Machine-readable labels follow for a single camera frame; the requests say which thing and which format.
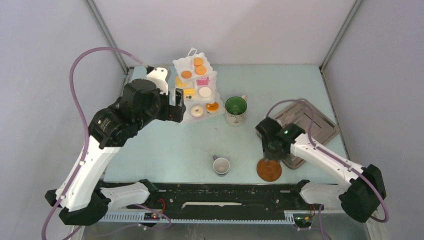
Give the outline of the white glazed donut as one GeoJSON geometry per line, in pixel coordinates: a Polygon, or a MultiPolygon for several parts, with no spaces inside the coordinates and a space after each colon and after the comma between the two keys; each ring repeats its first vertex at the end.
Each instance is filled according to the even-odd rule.
{"type": "Polygon", "coordinates": [[[190,109],[190,114],[193,118],[201,118],[204,113],[204,108],[199,104],[192,106],[190,109]]]}

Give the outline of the yellow layered cake slice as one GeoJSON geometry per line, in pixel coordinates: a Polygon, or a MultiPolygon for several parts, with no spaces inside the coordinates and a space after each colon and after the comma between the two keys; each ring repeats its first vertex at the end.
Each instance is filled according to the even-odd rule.
{"type": "Polygon", "coordinates": [[[185,99],[193,99],[196,96],[196,90],[194,88],[185,88],[183,89],[183,97],[185,99]]]}

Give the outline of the yellow swirl roll cake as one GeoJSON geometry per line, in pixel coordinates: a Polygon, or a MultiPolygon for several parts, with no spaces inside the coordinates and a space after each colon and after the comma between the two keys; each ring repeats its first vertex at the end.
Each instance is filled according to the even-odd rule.
{"type": "Polygon", "coordinates": [[[175,78],[175,86],[177,88],[185,88],[188,85],[189,85],[188,83],[182,82],[182,80],[180,79],[180,77],[178,75],[176,76],[176,78],[175,78]]]}

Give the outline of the orange glazed donut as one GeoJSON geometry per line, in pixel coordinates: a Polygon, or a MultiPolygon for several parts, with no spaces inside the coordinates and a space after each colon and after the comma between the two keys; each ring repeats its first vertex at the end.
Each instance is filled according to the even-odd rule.
{"type": "Polygon", "coordinates": [[[220,105],[217,102],[214,103],[207,103],[205,105],[205,109],[208,113],[212,114],[212,113],[216,113],[220,108],[220,105]]]}

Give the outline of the white round cream cake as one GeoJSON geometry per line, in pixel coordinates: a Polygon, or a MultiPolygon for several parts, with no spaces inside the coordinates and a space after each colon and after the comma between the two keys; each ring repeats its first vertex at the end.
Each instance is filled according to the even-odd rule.
{"type": "Polygon", "coordinates": [[[204,86],[198,90],[198,93],[202,98],[209,98],[212,95],[212,90],[209,87],[204,86]]]}

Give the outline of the large wooden coaster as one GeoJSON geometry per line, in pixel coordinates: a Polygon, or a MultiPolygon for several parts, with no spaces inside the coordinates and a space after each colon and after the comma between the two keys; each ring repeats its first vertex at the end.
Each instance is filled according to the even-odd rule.
{"type": "Polygon", "coordinates": [[[275,182],[282,175],[282,166],[278,161],[261,159],[256,165],[258,176],[266,182],[275,182]]]}

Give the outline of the round biscuit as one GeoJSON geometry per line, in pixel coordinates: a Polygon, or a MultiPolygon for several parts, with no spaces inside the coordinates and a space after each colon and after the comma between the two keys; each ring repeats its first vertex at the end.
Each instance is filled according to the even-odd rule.
{"type": "Polygon", "coordinates": [[[195,57],[195,58],[193,58],[193,65],[195,67],[202,66],[203,64],[204,64],[204,60],[203,60],[202,57],[195,57]]]}
{"type": "Polygon", "coordinates": [[[190,79],[191,77],[192,77],[192,72],[191,71],[189,71],[189,70],[184,70],[184,71],[182,71],[181,72],[181,77],[182,78],[184,78],[184,79],[190,79]]]}
{"type": "Polygon", "coordinates": [[[202,76],[207,73],[207,68],[204,65],[199,65],[195,67],[194,71],[197,75],[202,76]]]}

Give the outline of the large floral green-inside mug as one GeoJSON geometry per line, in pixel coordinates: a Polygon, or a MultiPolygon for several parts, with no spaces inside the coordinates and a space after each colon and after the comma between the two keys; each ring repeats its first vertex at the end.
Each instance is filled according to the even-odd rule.
{"type": "Polygon", "coordinates": [[[245,122],[248,96],[232,96],[225,102],[225,120],[230,126],[240,126],[245,122]]]}

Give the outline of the small white grey cup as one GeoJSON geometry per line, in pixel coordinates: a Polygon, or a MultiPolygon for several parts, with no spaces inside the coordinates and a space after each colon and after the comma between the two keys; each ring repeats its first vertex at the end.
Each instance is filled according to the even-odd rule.
{"type": "Polygon", "coordinates": [[[213,155],[213,171],[219,176],[224,177],[231,168],[230,161],[224,157],[218,157],[217,155],[213,155]]]}

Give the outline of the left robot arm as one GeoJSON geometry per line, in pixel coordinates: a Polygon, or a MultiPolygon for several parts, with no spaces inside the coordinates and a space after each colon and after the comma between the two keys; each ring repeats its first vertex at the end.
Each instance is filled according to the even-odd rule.
{"type": "Polygon", "coordinates": [[[61,221],[69,226],[90,226],[111,210],[136,204],[156,206],[157,188],[150,181],[100,187],[100,177],[128,139],[153,120],[180,123],[185,110],[180,88],[175,90],[175,105],[171,105],[170,94],[151,80],[138,78],[126,84],[122,96],[94,115],[88,142],[63,186],[45,194],[50,205],[61,208],[61,221]]]}

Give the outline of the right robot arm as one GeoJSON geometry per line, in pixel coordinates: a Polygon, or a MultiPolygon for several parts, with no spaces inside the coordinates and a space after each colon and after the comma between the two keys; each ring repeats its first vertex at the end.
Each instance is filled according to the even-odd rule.
{"type": "Polygon", "coordinates": [[[378,207],[384,210],[387,196],[381,170],[370,164],[364,167],[342,158],[318,143],[306,131],[294,123],[281,126],[275,119],[264,118],[256,127],[261,138],[263,155],[267,160],[283,160],[294,155],[332,176],[336,184],[317,184],[305,180],[298,184],[299,190],[291,194],[291,204],[304,209],[309,204],[322,204],[341,208],[359,223],[369,219],[385,223],[373,216],[378,207]]]}

